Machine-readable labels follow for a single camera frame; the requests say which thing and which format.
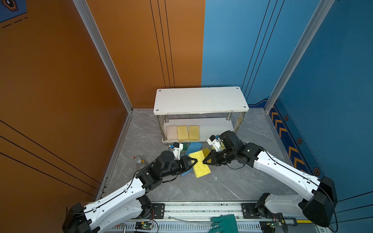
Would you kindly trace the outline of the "yellow-green sponge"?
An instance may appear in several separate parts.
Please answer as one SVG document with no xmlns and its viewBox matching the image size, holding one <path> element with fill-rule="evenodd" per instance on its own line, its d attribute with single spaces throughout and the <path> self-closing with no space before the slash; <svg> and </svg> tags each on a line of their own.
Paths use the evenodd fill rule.
<svg viewBox="0 0 373 233">
<path fill-rule="evenodd" d="M 197 160 L 197 163 L 193 166 L 193 171 L 196 178 L 201 178 L 211 173 L 208 165 L 203 163 L 205 155 L 202 150 L 191 153 L 189 157 Z"/>
</svg>

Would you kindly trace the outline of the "yellow foam sponge front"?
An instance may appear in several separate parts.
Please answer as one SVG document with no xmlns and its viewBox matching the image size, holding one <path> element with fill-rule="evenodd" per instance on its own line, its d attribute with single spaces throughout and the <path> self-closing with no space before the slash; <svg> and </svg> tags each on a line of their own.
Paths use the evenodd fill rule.
<svg viewBox="0 0 373 233">
<path fill-rule="evenodd" d="M 188 127 L 186 125 L 177 126 L 178 141 L 188 141 Z"/>
</svg>

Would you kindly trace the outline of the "yellow foam sponge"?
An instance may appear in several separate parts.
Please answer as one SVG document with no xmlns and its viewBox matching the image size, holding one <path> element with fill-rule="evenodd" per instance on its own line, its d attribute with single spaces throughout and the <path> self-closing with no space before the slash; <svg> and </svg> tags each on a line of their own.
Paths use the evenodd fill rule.
<svg viewBox="0 0 373 233">
<path fill-rule="evenodd" d="M 189 140 L 199 141 L 200 140 L 200 126 L 190 125 L 189 126 Z"/>
<path fill-rule="evenodd" d="M 186 125 L 177 126 L 178 141 L 188 141 L 188 127 Z"/>
</svg>

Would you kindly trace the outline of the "pale pink foam sponge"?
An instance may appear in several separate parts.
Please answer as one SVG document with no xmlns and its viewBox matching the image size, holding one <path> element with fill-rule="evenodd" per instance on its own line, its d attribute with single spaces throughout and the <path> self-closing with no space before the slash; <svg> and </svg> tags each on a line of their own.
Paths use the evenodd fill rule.
<svg viewBox="0 0 373 233">
<path fill-rule="evenodd" d="M 166 128 L 167 133 L 167 140 L 168 141 L 177 141 L 178 140 L 178 132 L 176 125 L 170 125 Z"/>
</svg>

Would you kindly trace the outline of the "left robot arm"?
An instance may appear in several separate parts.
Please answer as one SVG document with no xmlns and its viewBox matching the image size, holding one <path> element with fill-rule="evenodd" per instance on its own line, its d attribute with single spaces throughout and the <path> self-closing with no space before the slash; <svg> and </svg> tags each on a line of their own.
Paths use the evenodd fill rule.
<svg viewBox="0 0 373 233">
<path fill-rule="evenodd" d="M 131 181 L 111 194 L 82 206 L 75 204 L 66 211 L 64 233 L 104 233 L 132 218 L 147 218 L 153 207 L 147 193 L 163 183 L 167 176 L 191 170 L 198 160 L 163 151 L 154 161 L 137 170 Z"/>
</svg>

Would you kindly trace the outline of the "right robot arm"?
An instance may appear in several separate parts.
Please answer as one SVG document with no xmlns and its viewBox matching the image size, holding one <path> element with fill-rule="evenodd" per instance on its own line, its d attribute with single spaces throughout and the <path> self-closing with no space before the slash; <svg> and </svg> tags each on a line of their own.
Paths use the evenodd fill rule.
<svg viewBox="0 0 373 233">
<path fill-rule="evenodd" d="M 207 142 L 213 150 L 203 160 L 204 164 L 218 167 L 238 161 L 244 166 L 267 173 L 296 192 L 290 196 L 264 193 L 255 205 L 259 216 L 303 216 L 324 228 L 330 227 L 332 219 L 336 218 L 338 198 L 331 178 L 318 178 L 297 170 L 269 154 L 263 147 L 242 142 L 232 131 L 226 131 L 220 136 L 212 135 Z"/>
</svg>

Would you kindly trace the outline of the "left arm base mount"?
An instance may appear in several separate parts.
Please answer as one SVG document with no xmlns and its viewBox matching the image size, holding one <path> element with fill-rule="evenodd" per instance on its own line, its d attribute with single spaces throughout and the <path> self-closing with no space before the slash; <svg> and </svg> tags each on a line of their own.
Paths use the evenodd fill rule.
<svg viewBox="0 0 373 233">
<path fill-rule="evenodd" d="M 146 215 L 147 219 L 163 219 L 165 213 L 165 204 L 164 203 L 153 203 Z"/>
</svg>

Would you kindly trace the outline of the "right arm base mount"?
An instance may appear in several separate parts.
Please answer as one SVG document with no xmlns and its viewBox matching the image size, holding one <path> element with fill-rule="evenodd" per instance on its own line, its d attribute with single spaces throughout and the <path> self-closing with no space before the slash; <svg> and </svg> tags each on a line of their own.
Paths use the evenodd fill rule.
<svg viewBox="0 0 373 233">
<path fill-rule="evenodd" d="M 244 219 L 259 219 L 261 218 L 257 205 L 255 203 L 242 203 L 241 210 Z"/>
</svg>

